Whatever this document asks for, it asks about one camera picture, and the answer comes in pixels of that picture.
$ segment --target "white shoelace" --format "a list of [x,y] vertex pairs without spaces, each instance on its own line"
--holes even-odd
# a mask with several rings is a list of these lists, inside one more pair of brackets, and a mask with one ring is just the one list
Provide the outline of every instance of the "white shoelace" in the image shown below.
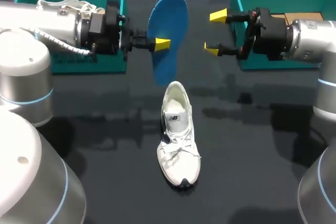
[[162,143],[163,151],[165,153],[185,151],[196,157],[201,157],[199,153],[193,149],[194,142],[191,139],[191,131],[192,127],[189,127],[188,130],[182,134],[166,132],[166,135],[170,139],[170,143]]

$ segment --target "black table surface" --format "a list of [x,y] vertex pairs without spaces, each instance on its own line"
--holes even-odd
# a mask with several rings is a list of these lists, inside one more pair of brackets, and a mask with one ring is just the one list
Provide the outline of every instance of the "black table surface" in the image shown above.
[[[157,0],[127,1],[146,29]],[[161,173],[165,87],[154,85],[147,52],[129,56],[125,75],[54,77],[55,118],[40,130],[82,181],[85,223],[301,223],[299,182],[335,134],[312,113],[317,72],[242,72],[234,58],[213,57],[204,41],[230,40],[208,15],[229,0],[186,1],[177,80],[190,96],[202,156],[194,189],[173,190]]]

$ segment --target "robotic arm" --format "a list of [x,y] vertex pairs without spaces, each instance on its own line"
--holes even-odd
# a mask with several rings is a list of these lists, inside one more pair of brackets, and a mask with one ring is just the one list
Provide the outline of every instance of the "robotic arm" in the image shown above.
[[107,1],[105,13],[81,15],[75,9],[0,2],[0,107],[35,127],[52,118],[50,52],[67,51],[82,57],[133,48],[169,49],[167,38],[148,38],[120,15],[117,1]]
[[240,48],[205,44],[205,49],[217,56],[234,55],[237,60],[246,60],[253,51],[266,55],[268,60],[321,63],[313,110],[317,116],[336,122],[336,22],[297,19],[286,25],[285,19],[272,17],[265,8],[247,13],[225,9],[211,14],[210,20],[227,24],[247,22]]

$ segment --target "teal box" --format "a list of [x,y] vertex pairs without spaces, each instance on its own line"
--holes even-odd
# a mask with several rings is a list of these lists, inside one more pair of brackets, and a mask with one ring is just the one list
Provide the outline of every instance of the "teal box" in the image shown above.
[[[38,0],[15,0],[16,3],[36,4]],[[60,2],[63,0],[46,0]],[[80,0],[87,1],[98,7],[106,8],[107,0]],[[118,0],[120,3],[120,14],[127,16],[126,0]],[[51,54],[51,70],[53,73],[125,73],[126,62],[123,55],[97,55],[98,62],[94,63],[90,57],[74,56],[72,54],[56,53]]]
[[[271,14],[281,13],[317,13],[324,20],[336,20],[335,0],[231,0],[230,8],[235,11],[248,11],[256,7],[268,8]],[[236,33],[236,46],[243,44],[247,22],[234,23],[232,28]],[[289,60],[269,61],[266,55],[251,52],[247,60],[239,62],[242,70],[266,69],[309,69],[317,65]]]

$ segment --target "white sneaker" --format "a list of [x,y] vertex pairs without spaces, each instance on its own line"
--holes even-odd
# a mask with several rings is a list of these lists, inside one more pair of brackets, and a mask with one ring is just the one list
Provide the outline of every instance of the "white sneaker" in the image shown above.
[[174,186],[188,188],[198,178],[201,157],[194,137],[192,107],[182,84],[169,84],[161,110],[161,143],[157,158],[164,176]]

